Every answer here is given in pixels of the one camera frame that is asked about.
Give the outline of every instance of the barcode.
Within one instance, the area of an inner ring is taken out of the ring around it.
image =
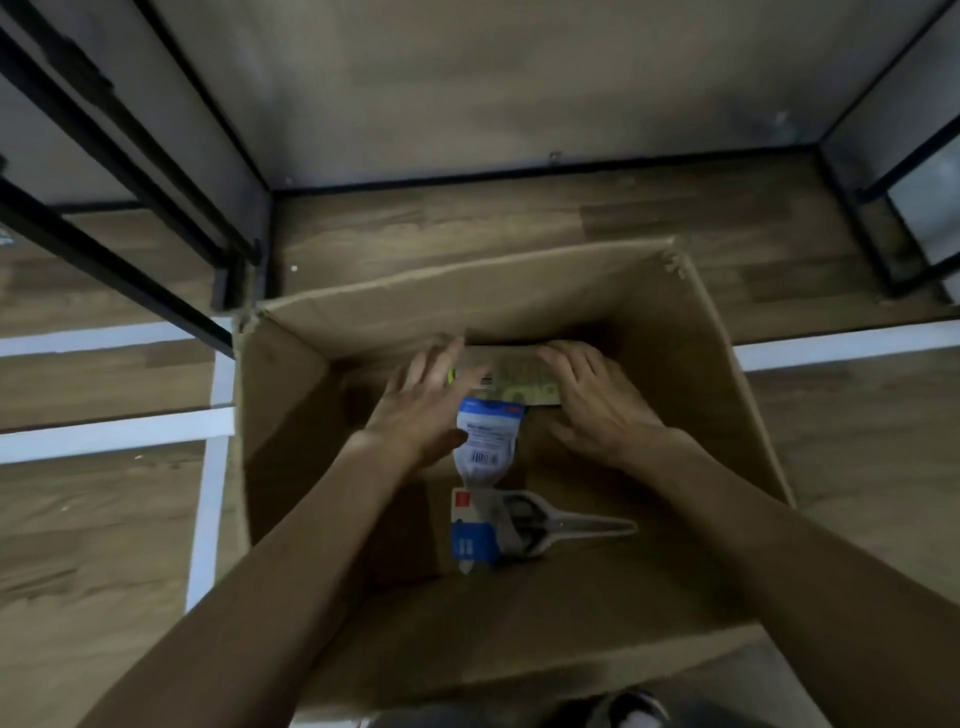
[[[483,452],[482,450],[474,450],[470,454],[471,463],[479,463],[480,465],[496,465],[498,460],[497,453],[495,452]]]

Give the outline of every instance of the white tape line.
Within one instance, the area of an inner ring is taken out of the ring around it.
[[[193,548],[190,551],[190,576],[186,585],[187,612],[213,588],[217,575],[217,543],[220,514],[224,507],[229,443],[228,436],[213,437],[206,441],[197,520],[193,528]]]
[[[873,328],[733,347],[744,372],[960,346],[960,321]]]
[[[216,354],[213,360],[213,381],[210,385],[210,406],[233,401],[235,364],[228,356]],[[229,437],[215,437],[206,441],[200,495],[197,499],[197,519],[193,526],[193,547],[190,551],[190,575],[186,585],[187,612],[213,588],[217,576],[217,545],[220,541],[220,516],[227,484],[229,442]]]
[[[0,464],[150,448],[233,434],[233,407],[0,435]]]
[[[230,329],[230,318],[219,317],[214,322]],[[14,336],[0,339],[0,356],[23,356],[38,353],[93,352],[99,349],[118,349],[164,341],[192,339],[182,328],[165,321],[153,324],[132,324],[122,327],[79,328],[73,331],[40,333],[33,336]]]
[[[233,372],[236,362],[217,352],[213,359],[213,383],[210,386],[210,406],[233,402]]]

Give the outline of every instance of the forearm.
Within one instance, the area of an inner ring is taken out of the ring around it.
[[[387,449],[343,453],[82,728],[287,725],[306,671],[337,626],[337,593],[403,470]]]
[[[834,725],[955,721],[960,608],[701,450],[642,463],[644,481],[729,564]]]

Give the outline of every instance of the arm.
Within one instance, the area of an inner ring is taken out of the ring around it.
[[[287,726],[317,653],[339,626],[336,595],[396,488],[466,439],[464,395],[446,384],[463,348],[418,354],[316,487],[81,722],[81,728]]]
[[[726,561],[830,722],[955,725],[960,607],[805,519],[664,426],[586,344],[540,356],[561,383],[557,437],[653,488]]]

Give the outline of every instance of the hand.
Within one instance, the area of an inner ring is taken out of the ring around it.
[[[466,370],[448,384],[450,368],[463,350],[464,340],[458,337],[442,351],[418,353],[394,372],[367,426],[351,438],[345,452],[385,449],[398,456],[409,473],[466,442],[467,434],[457,429],[457,411],[489,367]]]
[[[552,423],[551,431],[573,451],[612,468],[636,471],[645,446],[697,447],[689,435],[664,425],[620,365],[589,344],[552,341],[539,347],[537,356],[557,378],[571,424]]]

